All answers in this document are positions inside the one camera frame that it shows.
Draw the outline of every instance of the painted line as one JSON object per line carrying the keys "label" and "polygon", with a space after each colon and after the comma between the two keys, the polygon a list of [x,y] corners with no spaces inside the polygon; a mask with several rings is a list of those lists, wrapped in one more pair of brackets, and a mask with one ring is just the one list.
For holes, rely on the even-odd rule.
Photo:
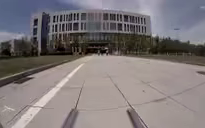
{"label": "painted line", "polygon": [[25,128],[27,124],[37,115],[37,113],[44,107],[56,93],[69,81],[69,79],[84,65],[81,64],[75,68],[71,73],[62,79],[54,88],[52,88],[47,94],[45,94],[40,100],[38,100],[33,106],[29,108],[22,117],[12,126],[12,128]]}

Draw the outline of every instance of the building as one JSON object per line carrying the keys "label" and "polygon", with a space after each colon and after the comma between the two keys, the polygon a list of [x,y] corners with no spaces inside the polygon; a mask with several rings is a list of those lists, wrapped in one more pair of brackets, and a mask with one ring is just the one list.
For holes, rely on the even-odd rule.
{"label": "building", "polygon": [[9,51],[11,56],[23,56],[24,54],[30,54],[31,45],[30,42],[24,39],[12,39],[9,41],[4,41],[0,44],[0,51]]}
{"label": "building", "polygon": [[37,13],[31,18],[31,36],[38,50],[46,52],[59,46],[89,51],[115,45],[123,35],[151,36],[150,16],[113,10],[74,10]]}

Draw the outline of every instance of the curved building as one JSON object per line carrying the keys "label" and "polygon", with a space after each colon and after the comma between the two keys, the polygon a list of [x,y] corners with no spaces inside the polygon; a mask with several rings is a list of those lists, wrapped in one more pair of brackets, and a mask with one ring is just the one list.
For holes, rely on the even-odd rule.
{"label": "curved building", "polygon": [[151,36],[150,16],[114,10],[73,10],[38,13],[31,18],[31,35],[39,50],[87,43],[97,49],[122,35]]}

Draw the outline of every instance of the cloudy sky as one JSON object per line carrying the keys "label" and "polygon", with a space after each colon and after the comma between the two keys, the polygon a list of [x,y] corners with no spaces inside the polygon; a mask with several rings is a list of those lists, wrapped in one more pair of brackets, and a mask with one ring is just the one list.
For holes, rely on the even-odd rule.
{"label": "cloudy sky", "polygon": [[205,0],[0,0],[0,41],[29,35],[34,12],[92,8],[148,14],[153,35],[205,41]]}

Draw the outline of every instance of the grass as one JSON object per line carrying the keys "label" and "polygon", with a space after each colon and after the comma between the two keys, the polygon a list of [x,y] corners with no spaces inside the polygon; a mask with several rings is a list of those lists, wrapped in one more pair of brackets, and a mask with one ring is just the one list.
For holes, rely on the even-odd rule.
{"label": "grass", "polygon": [[80,56],[60,55],[0,59],[0,78],[63,60],[74,60],[79,57]]}
{"label": "grass", "polygon": [[142,56],[137,56],[137,57],[148,58],[148,59],[168,60],[168,61],[173,61],[173,62],[205,66],[205,57],[201,57],[201,56],[142,55]]}

